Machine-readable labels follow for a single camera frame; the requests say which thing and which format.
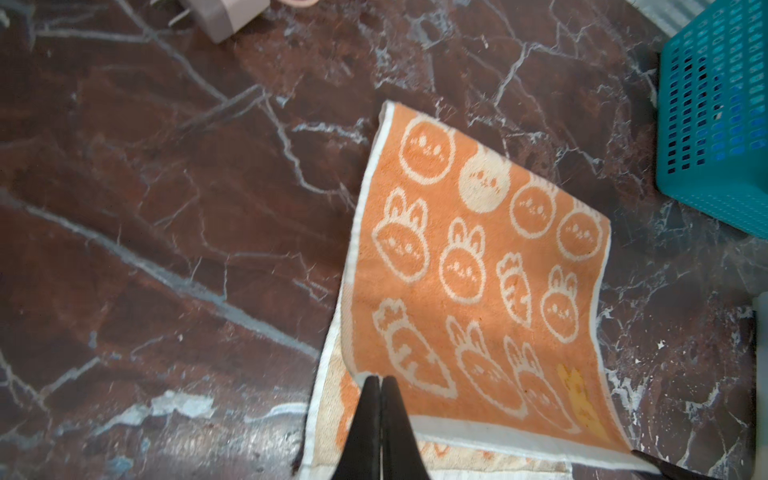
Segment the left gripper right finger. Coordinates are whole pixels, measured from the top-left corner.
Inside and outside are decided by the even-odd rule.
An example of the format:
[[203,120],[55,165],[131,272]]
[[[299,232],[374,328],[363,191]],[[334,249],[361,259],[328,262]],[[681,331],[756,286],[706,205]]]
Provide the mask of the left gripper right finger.
[[430,480],[393,376],[381,383],[381,468],[385,480]]

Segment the orange patterned towel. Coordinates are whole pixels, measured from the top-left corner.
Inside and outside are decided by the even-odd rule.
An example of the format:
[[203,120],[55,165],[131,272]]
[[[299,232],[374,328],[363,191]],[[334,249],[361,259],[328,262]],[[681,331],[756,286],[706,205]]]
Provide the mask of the orange patterned towel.
[[299,475],[328,479],[364,380],[394,377],[434,479],[650,471],[597,340],[606,216],[387,101],[362,180]]

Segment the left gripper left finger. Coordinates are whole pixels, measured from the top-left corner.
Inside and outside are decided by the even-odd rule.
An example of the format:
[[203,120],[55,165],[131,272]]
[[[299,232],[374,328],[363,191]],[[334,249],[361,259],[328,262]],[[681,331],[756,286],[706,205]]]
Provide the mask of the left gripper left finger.
[[369,376],[364,382],[332,480],[380,478],[381,406],[380,380],[377,376]]

